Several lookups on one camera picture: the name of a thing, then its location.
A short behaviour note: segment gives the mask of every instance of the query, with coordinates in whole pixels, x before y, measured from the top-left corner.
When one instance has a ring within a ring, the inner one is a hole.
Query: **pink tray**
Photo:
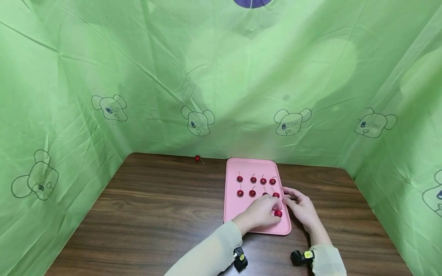
[[[242,182],[238,182],[238,172],[243,177]],[[250,178],[252,175],[256,177],[256,183],[252,183]],[[259,181],[264,175],[267,179],[266,184],[261,184]],[[269,180],[275,176],[276,184],[270,185]],[[238,197],[236,192],[240,189],[244,191],[242,197]],[[255,197],[249,196],[249,191],[255,186]],[[261,197],[264,192],[264,188],[267,193],[273,194],[273,190],[279,193],[280,200],[284,196],[282,192],[281,180],[279,178],[278,167],[275,162],[270,160],[258,160],[258,159],[244,159],[244,158],[231,158],[227,160],[227,170],[225,174],[225,194],[224,194],[224,222],[232,220],[238,214],[244,212],[247,207],[257,198]],[[292,223],[290,222],[287,206],[282,204],[282,220],[277,225],[256,228],[253,233],[261,234],[273,234],[273,235],[287,235],[292,230]]]

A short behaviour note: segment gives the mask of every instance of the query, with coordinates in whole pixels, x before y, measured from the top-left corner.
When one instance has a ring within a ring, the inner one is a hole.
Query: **green cloth backdrop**
[[[1,275],[42,275],[136,151],[345,168],[440,275],[441,1],[247,2],[0,2]]]

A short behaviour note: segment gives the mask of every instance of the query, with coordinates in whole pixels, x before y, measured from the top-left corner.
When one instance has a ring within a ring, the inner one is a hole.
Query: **wooden table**
[[[226,160],[131,154],[47,275],[149,275],[167,270],[223,223]],[[285,186],[308,195],[351,276],[408,276],[409,269],[348,173],[278,164]],[[310,275],[293,267],[307,250],[299,222],[288,236],[247,234],[241,275]],[[223,275],[237,275],[230,267]]]

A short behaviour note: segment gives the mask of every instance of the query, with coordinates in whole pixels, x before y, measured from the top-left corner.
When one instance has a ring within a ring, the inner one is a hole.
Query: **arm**
[[[295,189],[283,187],[282,190],[286,194],[284,202],[310,234],[310,250],[315,253],[312,264],[315,276],[346,276],[341,255],[333,246],[311,200]]]
[[[232,221],[184,255],[165,276],[218,275],[233,263],[233,250],[243,243],[243,235]]]
[[[242,237],[256,227],[279,223],[272,209],[281,209],[278,198],[265,195],[255,200],[246,211],[215,230],[208,238],[184,255],[165,276],[216,276],[234,261],[233,250]]]

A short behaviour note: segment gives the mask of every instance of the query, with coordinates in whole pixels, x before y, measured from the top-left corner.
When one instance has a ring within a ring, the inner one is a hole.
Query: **beige sleeve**
[[[344,262],[339,250],[328,244],[318,244],[310,247],[315,258],[313,259],[313,274],[315,276],[347,276]]]
[[[238,227],[228,221],[179,259],[165,276],[216,276],[233,263],[233,250],[241,246],[242,238]]]

